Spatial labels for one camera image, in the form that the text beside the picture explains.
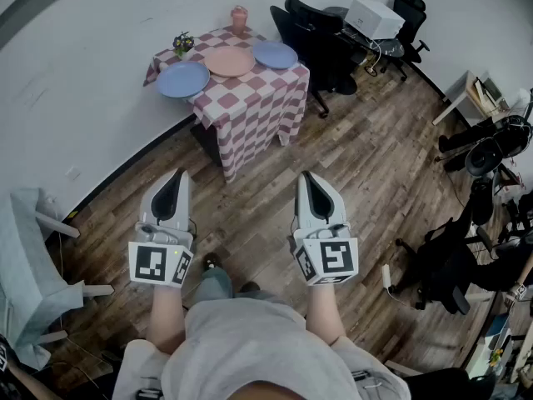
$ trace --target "shoe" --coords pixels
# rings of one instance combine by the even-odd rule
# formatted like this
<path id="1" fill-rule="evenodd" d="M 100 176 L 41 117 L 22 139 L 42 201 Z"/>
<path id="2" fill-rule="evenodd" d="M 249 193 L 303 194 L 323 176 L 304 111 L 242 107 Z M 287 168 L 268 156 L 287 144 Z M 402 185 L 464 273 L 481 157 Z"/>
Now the shoe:
<path id="1" fill-rule="evenodd" d="M 441 153 L 445 153 L 446 151 L 449 151 L 448 150 L 448 137 L 444 136 L 444 135 L 440 135 L 439 136 L 439 151 Z"/>
<path id="2" fill-rule="evenodd" d="M 214 267 L 222 268 L 222 261 L 216 253 L 209 252 L 205 257 L 202 258 L 202 266 L 204 272 Z"/>
<path id="3" fill-rule="evenodd" d="M 256 282 L 246 282 L 242 285 L 239 293 L 257 292 L 258 290 L 261 288 Z"/>

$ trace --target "pink cup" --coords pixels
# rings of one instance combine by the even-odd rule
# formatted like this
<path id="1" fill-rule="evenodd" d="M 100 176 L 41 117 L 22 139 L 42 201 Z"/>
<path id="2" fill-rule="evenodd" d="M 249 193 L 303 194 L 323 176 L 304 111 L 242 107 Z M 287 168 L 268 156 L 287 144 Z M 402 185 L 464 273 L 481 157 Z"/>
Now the pink cup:
<path id="1" fill-rule="evenodd" d="M 232 33 L 236 36 L 240 36 L 244 33 L 244 29 L 247 25 L 248 11 L 243 6 L 235 6 L 232 10 Z"/>

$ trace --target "red and white checkered tablecloth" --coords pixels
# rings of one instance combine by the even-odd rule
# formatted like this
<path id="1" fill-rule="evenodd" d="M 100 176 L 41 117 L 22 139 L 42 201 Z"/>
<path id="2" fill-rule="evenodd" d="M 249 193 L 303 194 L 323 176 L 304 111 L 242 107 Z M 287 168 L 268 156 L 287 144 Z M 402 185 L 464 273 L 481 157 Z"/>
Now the red and white checkered tablecloth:
<path id="1" fill-rule="evenodd" d="M 248 27 L 241 36 L 234 36 L 231 30 L 225 27 L 196 38 L 187 60 L 200 62 L 222 46 L 252 51 L 254 44 L 266 40 Z M 180 60 L 173 49 L 156 54 L 144 85 L 156 80 L 160 68 Z M 203 91 L 187 98 L 203 126 L 217 129 L 226 182 L 233 181 L 239 168 L 266 149 L 276 133 L 283 146 L 298 134 L 308 87 L 309 70 L 300 63 L 286 70 L 272 70 L 256 63 L 244 76 L 225 78 L 212 74 Z"/>

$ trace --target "hand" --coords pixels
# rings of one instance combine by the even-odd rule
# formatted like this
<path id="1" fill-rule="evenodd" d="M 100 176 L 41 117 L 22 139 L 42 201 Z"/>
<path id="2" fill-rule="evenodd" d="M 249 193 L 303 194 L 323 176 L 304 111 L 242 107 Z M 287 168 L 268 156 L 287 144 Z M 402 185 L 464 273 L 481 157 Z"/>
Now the hand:
<path id="1" fill-rule="evenodd" d="M 511 308 L 513 304 L 515 303 L 516 299 L 518 299 L 518 290 L 520 289 L 520 284 L 515 283 L 515 286 L 513 286 L 509 292 L 506 293 L 506 297 L 504 299 L 504 303 L 507 306 L 507 308 Z"/>

